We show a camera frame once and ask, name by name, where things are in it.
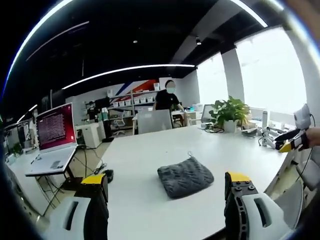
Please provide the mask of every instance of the desk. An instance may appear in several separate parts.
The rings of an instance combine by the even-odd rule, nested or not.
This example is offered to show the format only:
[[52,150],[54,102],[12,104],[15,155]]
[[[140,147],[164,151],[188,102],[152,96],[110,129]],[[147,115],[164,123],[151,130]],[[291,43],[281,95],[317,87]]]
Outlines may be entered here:
[[[268,193],[279,170],[286,167],[287,154],[259,146],[257,138],[240,132],[208,133],[198,127],[113,140],[102,157],[114,170],[108,185],[110,239],[203,240],[225,227],[226,171],[249,176],[259,192]],[[188,151],[212,172],[214,182],[198,193],[172,200],[157,169],[186,160]]]
[[[30,168],[31,162],[39,155],[39,150],[35,150],[30,154],[23,154],[19,156],[12,164],[7,164],[8,168],[13,172],[15,181],[20,187],[24,197],[30,205],[40,214],[44,215],[49,206],[49,202],[53,199],[54,195],[47,192],[47,196],[39,186],[35,177],[27,177],[25,172]],[[57,185],[62,183],[65,178],[60,175],[52,177]]]

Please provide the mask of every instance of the laptop screen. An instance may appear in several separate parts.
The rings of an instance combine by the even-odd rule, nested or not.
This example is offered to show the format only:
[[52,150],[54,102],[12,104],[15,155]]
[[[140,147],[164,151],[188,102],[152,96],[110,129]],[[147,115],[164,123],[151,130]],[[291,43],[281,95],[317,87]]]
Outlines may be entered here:
[[36,127],[40,150],[76,142],[71,103],[38,115]]

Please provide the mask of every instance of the person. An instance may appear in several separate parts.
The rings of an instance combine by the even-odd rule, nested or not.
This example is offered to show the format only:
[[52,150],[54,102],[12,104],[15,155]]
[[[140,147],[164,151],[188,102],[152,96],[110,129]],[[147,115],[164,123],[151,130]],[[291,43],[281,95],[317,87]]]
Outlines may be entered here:
[[174,94],[176,90],[175,82],[168,80],[164,86],[165,89],[159,91],[155,97],[153,110],[170,110],[172,105],[177,105],[177,107],[184,112],[184,108],[181,106],[177,96]]
[[36,124],[36,118],[37,118],[38,112],[35,109],[32,112],[31,119],[29,120],[29,133],[28,137],[31,139],[31,145],[32,148],[37,148],[39,146],[38,138],[37,138],[37,124]]
[[93,101],[89,102],[89,108],[86,111],[86,114],[89,116],[89,120],[94,120],[94,122],[98,122],[98,113],[99,110],[96,108],[95,103]]

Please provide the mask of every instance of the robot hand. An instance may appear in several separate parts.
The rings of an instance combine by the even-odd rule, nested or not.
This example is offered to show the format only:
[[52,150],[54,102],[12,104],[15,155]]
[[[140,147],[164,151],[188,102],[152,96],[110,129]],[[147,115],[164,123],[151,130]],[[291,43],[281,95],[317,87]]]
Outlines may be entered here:
[[298,149],[299,151],[310,147],[309,139],[306,134],[306,130],[311,125],[310,110],[307,104],[303,105],[300,110],[294,113],[294,120],[296,126],[295,130],[283,133],[274,139],[276,142],[283,142],[292,139],[280,148],[279,152],[281,153],[290,152],[300,146],[301,147]]

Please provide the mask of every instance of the gray knitted cloth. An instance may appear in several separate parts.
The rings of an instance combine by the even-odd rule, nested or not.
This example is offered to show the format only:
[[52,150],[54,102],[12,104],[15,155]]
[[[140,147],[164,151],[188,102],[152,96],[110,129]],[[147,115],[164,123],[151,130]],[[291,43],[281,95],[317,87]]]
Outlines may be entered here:
[[178,164],[162,166],[157,172],[170,198],[194,194],[214,181],[212,173],[193,156]]

